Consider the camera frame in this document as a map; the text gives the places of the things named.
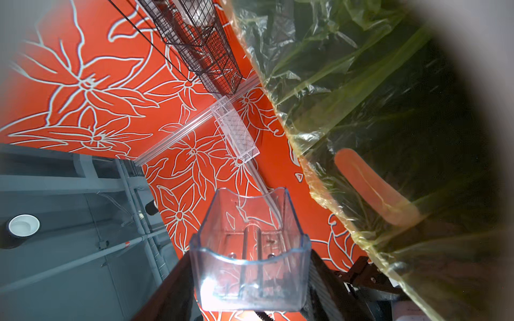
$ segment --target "white pipe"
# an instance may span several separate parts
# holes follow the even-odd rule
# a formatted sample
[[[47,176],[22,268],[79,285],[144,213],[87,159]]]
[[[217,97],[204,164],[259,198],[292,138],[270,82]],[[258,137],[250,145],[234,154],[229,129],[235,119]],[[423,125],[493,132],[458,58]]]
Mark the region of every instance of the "white pipe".
[[[130,241],[127,241],[125,243],[121,243],[121,244],[118,244],[116,246],[110,247],[108,249],[99,251],[97,253],[93,253],[93,254],[84,256],[82,258],[79,258],[77,260],[65,263],[65,264],[60,265],[58,267],[55,267],[53,269],[46,270],[46,271],[38,273],[38,274],[34,274],[32,276],[29,276],[29,277],[26,277],[24,279],[15,281],[13,283],[9,283],[7,285],[4,285],[4,286],[0,287],[0,294],[4,294],[4,293],[10,292],[10,291],[14,291],[14,290],[26,287],[26,286],[28,286],[30,284],[39,282],[41,280],[44,280],[46,278],[49,278],[49,277],[54,276],[56,274],[59,274],[61,272],[64,272],[64,271],[76,268],[76,267],[78,267],[78,266],[80,266],[82,264],[85,264],[85,263],[91,262],[93,260],[96,260],[98,258],[101,258],[102,256],[105,256],[105,255],[114,253],[116,251],[123,250],[125,248],[131,247],[133,245],[136,245],[137,243],[140,243],[140,242],[148,239],[149,237],[153,237],[153,236],[156,236],[156,235],[164,233],[164,232],[166,232],[166,229],[162,229],[160,231],[153,232],[153,233],[150,233],[150,234],[145,234],[145,235],[142,235],[142,236],[140,236],[138,238],[135,238],[135,239],[132,239]]]

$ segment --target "green plastic bag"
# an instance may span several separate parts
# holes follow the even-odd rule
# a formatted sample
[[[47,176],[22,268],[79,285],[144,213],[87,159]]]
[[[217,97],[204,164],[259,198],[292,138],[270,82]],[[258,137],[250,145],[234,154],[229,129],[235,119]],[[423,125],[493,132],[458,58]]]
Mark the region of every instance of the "green plastic bag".
[[[432,319],[491,319],[498,176],[465,86],[429,30],[392,1],[232,0],[224,9],[312,196]],[[387,219],[359,192],[334,161],[349,149],[415,218]]]

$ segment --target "metal bar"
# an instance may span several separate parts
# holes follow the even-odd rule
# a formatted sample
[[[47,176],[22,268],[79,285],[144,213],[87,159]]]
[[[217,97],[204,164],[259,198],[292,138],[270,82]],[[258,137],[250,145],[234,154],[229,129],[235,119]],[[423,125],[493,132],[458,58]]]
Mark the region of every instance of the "metal bar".
[[[91,155],[74,154],[73,165],[80,177],[98,179],[98,174],[93,165],[93,157]]]
[[[12,154],[12,155],[23,155],[23,156],[38,157],[38,158],[63,159],[63,160],[67,160],[67,161],[72,160],[72,157],[74,155],[71,153],[58,152],[57,150],[33,148],[33,147],[3,144],[3,143],[0,143],[0,153]]]
[[[158,52],[158,53],[160,53],[160,55],[161,55],[164,59],[166,59],[166,61],[167,61],[167,62],[169,62],[169,63],[170,63],[170,65],[172,65],[174,69],[176,69],[176,70],[178,71],[178,73],[180,73],[180,74],[181,74],[184,78],[186,78],[188,81],[191,81],[191,80],[189,80],[189,78],[187,78],[187,76],[186,76],[186,75],[184,75],[184,74],[182,73],[182,71],[180,71],[180,69],[179,69],[179,68],[177,68],[177,67],[176,67],[176,66],[175,66],[175,65],[174,65],[174,64],[173,64],[173,63],[168,59],[168,57],[166,57],[166,55],[165,55],[165,54],[163,54],[163,53],[162,53],[162,52],[161,52],[161,51],[160,51],[160,50],[159,50],[159,49],[158,49],[158,48],[157,48],[157,47],[156,47],[156,46],[155,46],[155,45],[150,41],[150,39],[148,39],[148,38],[144,35],[144,33],[142,33],[142,32],[141,32],[141,30],[139,30],[139,28],[138,28],[138,27],[136,27],[136,25],[134,25],[134,23],[133,23],[132,21],[130,21],[130,19],[129,19],[129,18],[128,18],[128,17],[127,17],[127,16],[126,16],[126,15],[125,15],[121,10],[120,10],[120,8],[118,8],[118,7],[117,7],[117,6],[112,2],[112,0],[107,0],[107,1],[109,1],[109,2],[112,4],[112,6],[113,6],[113,7],[115,7],[115,8],[116,8],[116,10],[118,10],[118,12],[119,12],[119,13],[120,13],[124,18],[125,18],[125,20],[127,20],[127,21],[128,21],[128,23],[130,23],[130,24],[132,25],[132,27],[133,27],[134,29],[136,29],[136,31],[137,31],[137,32],[139,32],[139,33],[141,34],[141,36],[143,36],[143,37],[146,39],[146,41],[148,41],[148,43],[149,43],[149,44],[151,44],[151,45],[152,45],[152,47],[154,47],[154,49],[155,49],[155,50],[157,50],[157,52]]]
[[[248,256],[248,232],[250,227],[247,226],[243,231],[243,252],[241,254],[241,259],[246,260]],[[241,271],[239,274],[239,293],[238,297],[241,298],[243,296],[243,287],[245,285],[246,279],[246,265],[241,266]]]
[[[49,277],[54,276],[56,274],[59,274],[61,272],[68,271],[68,270],[76,268],[76,267],[78,267],[78,266],[80,266],[82,264],[85,264],[85,263],[91,262],[93,260],[96,260],[98,258],[101,258],[102,256],[114,253],[114,252],[119,251],[119,250],[123,250],[123,249],[125,249],[127,247],[131,247],[133,245],[136,245],[137,243],[140,243],[140,242],[146,240],[149,237],[153,237],[155,235],[158,235],[158,234],[164,233],[164,232],[166,232],[166,230],[160,230],[160,231],[148,234],[148,235],[142,235],[142,236],[137,237],[135,239],[132,239],[132,240],[130,240],[128,242],[115,245],[113,247],[110,247],[108,249],[99,251],[97,253],[93,253],[93,254],[84,256],[82,258],[79,258],[77,260],[65,263],[65,264],[63,264],[61,266],[58,266],[58,267],[55,267],[53,269],[46,270],[46,271],[38,273],[38,274],[34,274],[32,276],[29,276],[29,277],[26,277],[24,279],[15,281],[13,283],[9,283],[7,285],[4,285],[4,286],[0,287],[0,294],[4,294],[4,293],[10,292],[10,291],[14,291],[14,290],[20,289],[22,287],[28,286],[30,284],[39,282],[41,280],[44,280],[46,278],[49,278]]]
[[[147,21],[146,19],[143,17],[143,15],[137,10],[136,7],[134,7],[134,5],[129,1],[129,0],[125,0],[127,3],[130,4],[130,6],[137,12],[137,14],[141,17],[141,19],[143,19],[143,21],[145,21],[146,25],[148,25],[150,27],[150,29],[154,29]],[[155,24],[155,29],[157,29],[158,31],[155,31],[153,30],[153,32],[159,36],[162,41],[167,44],[167,45],[184,45],[184,46],[190,46],[190,47],[200,47],[199,45],[185,45],[185,44],[180,44],[180,43],[174,43],[172,42],[170,39],[173,38],[175,39],[176,38],[176,33],[173,29],[171,29],[170,31],[170,28],[166,29],[166,30],[163,30],[163,26],[160,26],[160,24],[162,23],[162,20],[167,20],[166,17],[163,15],[163,12],[160,11],[157,7],[155,7],[154,5],[154,8],[158,11],[158,12],[155,12],[155,10],[150,10],[150,12],[152,14],[149,14],[149,12],[147,11],[145,5],[142,5],[140,3],[140,1],[136,0],[136,3],[137,5],[144,11],[144,13],[146,14],[146,16],[152,20],[152,22]],[[152,4],[152,2],[148,2],[146,3],[146,5],[150,6],[150,4]]]
[[[248,77],[240,86],[237,92],[229,97],[229,100],[231,103],[237,101],[239,98],[241,98],[244,94],[249,92],[250,90],[254,89],[258,85],[260,85],[259,77],[257,77],[256,74],[252,75],[251,77]],[[187,134],[198,128],[200,125],[208,121],[213,117],[211,108],[208,107],[198,115],[196,115],[193,119],[185,123],[181,128],[177,129],[173,133],[166,136],[163,140],[152,146],[150,149],[145,151],[143,154],[141,154],[138,158],[134,160],[136,163],[136,166],[142,166],[158,155],[160,155],[162,152],[164,152],[166,149],[168,149],[170,146],[175,144],[176,142],[180,141],[182,138],[184,138]]]
[[[211,26],[208,30],[204,30],[204,31],[202,32],[202,34],[204,34],[204,35],[202,36],[202,38],[204,38],[204,39],[206,39],[207,41],[209,41],[209,37],[211,36],[212,31],[214,31],[215,29],[216,29],[216,24],[212,24],[212,26]]]
[[[178,43],[178,42],[172,42],[172,41],[166,41],[165,42],[167,45],[170,45],[170,46],[183,46],[183,47],[188,47],[188,48],[194,48],[194,49],[201,49],[202,45],[190,45],[190,44],[182,44],[182,43]]]
[[[117,178],[89,179],[83,177],[0,175],[0,192],[64,195],[119,192],[122,190],[123,184]]]
[[[136,206],[134,204],[134,199],[132,198],[131,189],[129,187],[129,183],[126,180],[125,172],[123,171],[123,167],[121,166],[121,162],[119,159],[115,160],[116,167],[118,168],[118,172],[120,173],[121,181],[123,182],[123,186],[125,187],[125,194],[128,199],[128,203],[130,205],[130,208],[132,210],[132,217],[134,218],[134,221],[136,223],[137,232],[141,235],[146,235],[143,226],[141,224],[141,221],[139,220],[139,215],[136,210]],[[157,266],[157,262],[155,261],[154,253],[152,251],[152,248],[150,247],[150,243],[148,240],[144,243],[144,252],[146,253],[146,257],[148,258],[148,262],[150,263],[150,268],[152,269],[152,274],[154,275],[155,282],[157,283],[157,286],[161,285],[162,283],[162,276],[159,271],[159,267]]]
[[[257,260],[262,260],[262,231],[257,228]],[[262,264],[257,266],[257,284],[259,285],[259,296],[262,297],[264,294],[263,291],[263,279],[264,279],[264,271]]]
[[[116,258],[122,256],[123,254],[127,253],[131,249],[133,249],[133,248],[128,247],[128,248],[125,248],[125,249],[121,250],[120,252],[116,253],[116,255],[112,259],[116,259]],[[107,260],[106,260],[105,263],[102,264],[102,267],[107,266],[107,265],[108,265],[108,263],[107,263]]]
[[[148,182],[144,176],[133,176],[127,178],[130,188],[148,189]]]
[[[228,53],[225,53],[223,56],[219,58],[219,60],[223,59],[223,57],[228,56]],[[225,65],[223,65],[222,70],[225,70],[225,67],[227,67],[228,62],[230,61],[230,57],[228,57],[227,61],[225,61]]]
[[[125,193],[127,194],[129,203],[131,205],[131,209],[134,217],[134,220],[136,221],[136,225],[138,227],[139,231],[143,231],[143,234],[149,234],[150,229],[148,228],[148,225],[144,219],[143,211],[141,210],[141,207],[139,206],[139,199],[136,195],[136,192],[133,188],[129,187],[129,183],[127,181],[127,177],[129,176],[127,169],[125,167],[125,164],[122,163],[119,159],[116,160],[116,166],[118,167],[118,171],[120,171],[121,180],[123,181],[125,185]],[[149,260],[153,261],[155,266],[158,270],[158,275],[160,276],[160,280],[164,280],[170,271],[168,270],[168,267],[166,266],[166,263],[162,256],[159,253],[159,250],[157,249],[157,245],[155,244],[155,240],[153,238],[149,238],[146,240],[149,247],[150,252],[152,253],[152,259]]]

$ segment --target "cable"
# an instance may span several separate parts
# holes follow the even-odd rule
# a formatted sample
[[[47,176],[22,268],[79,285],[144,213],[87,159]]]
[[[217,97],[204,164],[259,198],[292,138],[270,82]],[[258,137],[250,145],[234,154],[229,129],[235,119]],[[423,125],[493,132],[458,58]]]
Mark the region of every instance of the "cable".
[[[97,192],[97,195],[100,195],[100,196],[103,196],[105,197],[106,199],[108,199],[109,201],[111,201],[112,204],[114,204],[117,208],[119,208],[120,210],[122,210],[123,212],[127,213],[128,214],[128,217],[130,218],[129,220],[127,221],[124,221],[121,226],[125,226],[127,224],[130,224],[131,222],[133,222],[133,218],[132,218],[132,214],[126,209],[124,208],[122,205],[120,205],[120,203],[118,203],[114,198],[112,198],[111,196],[105,194],[105,193],[101,193],[101,192]]]
[[[133,23],[132,21],[130,21],[130,19],[129,19],[129,18],[128,18],[128,17],[127,17],[127,16],[126,16],[126,15],[125,15],[121,10],[120,10],[120,8],[118,8],[118,7],[113,3],[113,1],[112,1],[112,0],[107,0],[107,1],[109,1],[109,2],[112,4],[112,6],[113,6],[113,7],[115,7],[115,8],[116,8],[116,10],[118,10],[118,12],[119,12],[119,13],[120,13],[124,18],[125,18],[125,20],[127,20],[127,21],[128,21],[128,23],[130,23],[130,24],[132,25],[132,27],[134,27],[134,29],[136,29],[136,31],[137,31],[137,32],[139,32],[139,33],[141,34],[141,36],[143,36],[143,37],[146,39],[146,41],[148,41],[148,43],[149,43],[149,44],[151,44],[151,45],[152,45],[152,47],[154,47],[154,49],[155,49],[155,50],[157,50],[157,52],[158,52],[158,53],[160,53],[160,54],[161,54],[161,56],[162,56],[164,59],[166,59],[166,61],[167,61],[167,62],[169,62],[169,63],[170,63],[170,65],[172,65],[174,69],[176,69],[176,70],[178,71],[178,73],[180,73],[184,78],[186,78],[186,80],[187,80],[187,81],[189,81],[189,82],[191,81],[191,80],[189,80],[189,78],[187,78],[187,77],[186,77],[186,75],[184,75],[184,74],[182,73],[182,71],[180,71],[180,69],[178,69],[178,68],[177,68],[177,67],[176,67],[176,66],[175,66],[175,65],[174,65],[174,64],[173,64],[173,63],[168,59],[168,57],[166,57],[166,55],[165,55],[165,54],[163,54],[163,53],[162,53],[162,52],[161,52],[161,51],[160,51],[160,50],[159,50],[159,49],[158,49],[158,48],[157,48],[157,47],[156,47],[156,46],[155,46],[155,45],[150,41],[150,39],[148,39],[148,38],[144,35],[144,33],[142,33],[142,32],[141,32],[141,30],[139,30],[139,28],[138,28],[138,27],[136,27],[136,25],[134,25],[134,23]]]

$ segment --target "metal rod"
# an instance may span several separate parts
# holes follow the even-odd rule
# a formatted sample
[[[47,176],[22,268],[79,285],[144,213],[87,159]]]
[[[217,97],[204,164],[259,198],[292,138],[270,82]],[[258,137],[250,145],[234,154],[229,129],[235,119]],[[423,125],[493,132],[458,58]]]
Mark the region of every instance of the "metal rod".
[[[245,228],[243,231],[243,252],[241,254],[241,259],[246,260],[248,256],[248,231],[249,226]],[[245,278],[246,278],[246,265],[241,266],[241,271],[239,274],[239,293],[238,297],[241,298],[243,296],[243,287],[245,286]]]
[[[129,176],[129,173],[128,173],[124,163],[120,162],[120,165],[121,165],[121,169],[124,174],[121,177],[122,177],[122,179],[126,179]],[[150,228],[148,227],[148,224],[146,223],[146,220],[144,219],[143,210],[141,209],[141,206],[139,204],[139,198],[136,195],[136,192],[134,191],[133,188],[130,189],[130,194],[131,194],[134,206],[135,206],[137,217],[139,218],[139,222],[144,229],[144,233],[149,234]],[[150,249],[152,250],[152,254],[154,255],[154,260],[155,260],[155,263],[157,264],[157,268],[159,269],[159,274],[161,276],[161,279],[164,280],[169,275],[170,270],[168,270],[168,266],[166,265],[166,262],[164,261],[163,257],[160,255],[159,250],[157,249],[157,245],[155,244],[155,240],[153,238],[149,238],[148,243],[150,244]]]
[[[146,240],[149,237],[153,237],[155,235],[158,235],[158,234],[164,233],[164,232],[166,232],[166,229],[163,229],[163,230],[160,230],[160,231],[156,231],[156,232],[150,233],[148,235],[141,235],[140,237],[137,237],[137,238],[132,239],[130,241],[127,241],[125,243],[121,243],[121,244],[115,245],[113,247],[110,247],[108,249],[99,251],[97,253],[93,253],[93,254],[84,256],[82,258],[79,258],[77,260],[65,263],[65,264],[60,265],[58,267],[55,267],[53,269],[46,270],[44,272],[41,272],[41,273],[38,273],[38,274],[34,274],[34,275],[26,277],[24,279],[15,281],[15,282],[7,284],[7,285],[4,285],[4,286],[0,287],[0,294],[4,294],[4,293],[10,292],[10,291],[14,291],[14,290],[23,288],[25,286],[28,286],[30,284],[39,282],[41,280],[44,280],[46,278],[49,278],[49,277],[54,276],[56,274],[59,274],[61,272],[73,269],[73,268],[78,267],[78,266],[80,266],[82,264],[85,264],[85,263],[91,262],[93,260],[96,260],[98,258],[101,258],[102,256],[105,256],[105,255],[114,253],[116,251],[123,250],[125,248],[131,247],[133,245],[136,245],[137,243],[142,242],[143,240]]]
[[[231,103],[237,101],[239,98],[241,98],[244,94],[249,92],[251,89],[257,87],[260,85],[259,77],[257,77],[256,74],[248,77],[240,86],[237,92],[229,97],[229,100]],[[143,154],[141,154],[138,158],[134,160],[136,163],[136,166],[142,166],[158,155],[160,155],[162,152],[164,152],[166,149],[168,149],[173,144],[180,141],[182,138],[184,138],[187,134],[198,128],[200,125],[208,121],[209,119],[213,118],[211,108],[210,106],[198,115],[196,115],[193,119],[185,123],[182,127],[177,129],[176,131],[172,132],[168,136],[166,136],[164,139],[162,139],[160,142],[152,146],[150,149],[145,151]]]
[[[146,41],[148,41],[148,43],[149,43],[149,44],[151,44],[151,45],[152,45],[152,47],[154,47],[154,49],[155,49],[155,50],[157,50],[157,52],[158,52],[158,53],[160,53],[160,55],[161,55],[164,59],[166,59],[166,61],[167,61],[167,62],[169,62],[169,63],[170,63],[170,65],[172,65],[174,69],[176,69],[176,70],[178,71],[178,73],[180,73],[184,78],[186,78],[189,82],[191,82],[191,80],[189,80],[189,78],[187,78],[187,76],[186,76],[186,75],[184,75],[184,74],[182,73],[182,71],[180,71],[180,69],[178,69],[177,67],[175,67],[175,65],[174,65],[174,64],[173,64],[173,63],[168,59],[168,57],[166,57],[166,55],[165,55],[165,54],[163,54],[163,53],[162,53],[162,52],[161,52],[161,51],[160,51],[160,50],[159,50],[159,49],[158,49],[158,48],[157,48],[157,47],[156,47],[156,46],[155,46],[155,45],[150,41],[150,39],[148,39],[148,38],[144,35],[144,33],[142,33],[142,32],[141,32],[141,30],[139,30],[139,28],[138,28],[138,27],[136,27],[136,25],[135,25],[132,21],[130,21],[130,19],[129,19],[129,18],[128,18],[128,17],[127,17],[127,16],[126,16],[126,15],[125,15],[121,10],[120,10],[120,8],[118,8],[118,7],[117,7],[117,6],[112,2],[112,0],[107,0],[107,1],[109,1],[109,2],[113,5],[113,7],[115,7],[115,8],[116,8],[116,10],[118,10],[118,12],[119,12],[119,13],[121,13],[121,15],[125,18],[125,20],[127,20],[127,21],[128,21],[128,23],[130,23],[130,24],[132,25],[132,27],[133,27],[134,29],[136,29],[136,31],[137,31],[137,32],[139,32],[139,33],[141,34],[141,36],[143,36],[143,37],[146,39]]]
[[[118,172],[120,173],[121,181],[123,182],[123,186],[125,187],[125,195],[127,196],[128,203],[132,210],[132,217],[134,218],[134,221],[136,223],[137,232],[141,235],[146,235],[141,224],[141,221],[139,220],[139,215],[137,214],[134,199],[132,198],[132,194],[130,192],[131,189],[129,187],[129,183],[127,182],[125,172],[123,171],[123,167],[121,166],[121,162],[119,159],[115,159],[114,162],[116,163],[116,167],[118,168]],[[155,261],[154,251],[150,247],[150,243],[148,242],[148,240],[144,243],[144,252],[146,253],[146,257],[150,264],[150,269],[152,270],[155,282],[157,283],[157,286],[159,286],[161,285],[163,278],[159,270],[159,267],[157,266],[157,262]]]
[[[257,260],[262,260],[262,231],[257,228]],[[257,284],[259,285],[259,296],[262,297],[263,291],[263,267],[262,264],[257,266]]]

